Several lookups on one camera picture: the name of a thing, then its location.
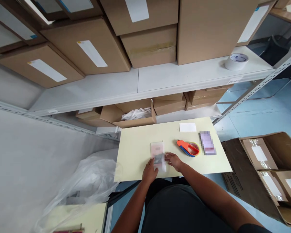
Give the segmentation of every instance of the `person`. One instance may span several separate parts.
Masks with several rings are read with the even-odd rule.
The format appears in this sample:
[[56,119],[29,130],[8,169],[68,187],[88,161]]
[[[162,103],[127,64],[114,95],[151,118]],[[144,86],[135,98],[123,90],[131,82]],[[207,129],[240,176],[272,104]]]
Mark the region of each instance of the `person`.
[[138,232],[144,204],[142,233],[270,233],[224,189],[177,155],[166,153],[165,161],[182,173],[184,178],[178,180],[184,184],[156,179],[158,170],[154,170],[154,159],[150,160],[112,233]]

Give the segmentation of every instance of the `person's right hand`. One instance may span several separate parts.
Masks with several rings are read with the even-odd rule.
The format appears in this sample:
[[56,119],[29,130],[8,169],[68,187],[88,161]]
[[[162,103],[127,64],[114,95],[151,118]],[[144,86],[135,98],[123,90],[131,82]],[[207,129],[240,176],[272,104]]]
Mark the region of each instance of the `person's right hand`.
[[167,161],[170,166],[173,166],[177,172],[181,172],[180,169],[183,165],[183,162],[179,159],[179,157],[176,154],[170,152],[166,153],[165,161]]

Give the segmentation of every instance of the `packing tape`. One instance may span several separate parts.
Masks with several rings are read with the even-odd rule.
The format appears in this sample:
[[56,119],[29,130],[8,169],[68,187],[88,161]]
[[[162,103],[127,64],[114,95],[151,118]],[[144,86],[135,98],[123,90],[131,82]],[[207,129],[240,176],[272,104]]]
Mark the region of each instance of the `packing tape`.
[[249,57],[242,53],[233,53],[230,55],[224,63],[224,66],[228,70],[238,71],[242,70],[248,63]]

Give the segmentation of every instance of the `light yellow tabletop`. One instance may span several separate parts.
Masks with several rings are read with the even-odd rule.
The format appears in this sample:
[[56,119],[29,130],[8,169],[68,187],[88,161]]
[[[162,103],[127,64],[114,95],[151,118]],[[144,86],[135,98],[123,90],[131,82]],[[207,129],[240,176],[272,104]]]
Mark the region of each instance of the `light yellow tabletop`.
[[[56,207],[49,214],[47,221],[47,228],[52,229],[58,225],[63,219],[63,216],[71,211],[76,205],[62,205]],[[57,230],[74,230],[80,227],[82,223],[82,228],[84,228],[85,233],[101,233],[104,217],[106,213],[107,204],[101,203],[90,207],[85,211],[83,215],[76,217],[75,219],[69,220],[67,223],[61,225]]]
[[[196,132],[180,132],[179,123],[195,123]],[[204,155],[199,140],[200,131],[210,131],[217,155]],[[187,156],[178,146],[177,140],[195,142],[200,147],[195,158]],[[231,172],[230,163],[224,153],[217,132],[209,117],[168,122],[162,124],[122,129],[117,163],[122,169],[115,172],[114,181],[141,180],[144,167],[151,158],[151,143],[163,141],[165,152],[177,154],[179,158],[201,174]],[[157,178],[181,176],[172,166],[158,173]]]

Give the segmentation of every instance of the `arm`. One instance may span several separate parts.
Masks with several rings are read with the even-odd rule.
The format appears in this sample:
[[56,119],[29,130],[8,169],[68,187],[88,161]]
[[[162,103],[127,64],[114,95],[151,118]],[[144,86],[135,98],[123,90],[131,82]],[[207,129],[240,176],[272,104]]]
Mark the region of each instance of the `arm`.
[[168,161],[168,164],[173,166],[176,171],[182,173],[198,197],[233,230],[237,231],[246,223],[263,227],[224,189],[182,162],[177,155],[166,153],[165,160]]
[[158,173],[158,168],[154,170],[153,163],[154,159],[151,159],[146,165],[140,184],[123,210],[111,233],[135,233],[138,231],[146,193]]

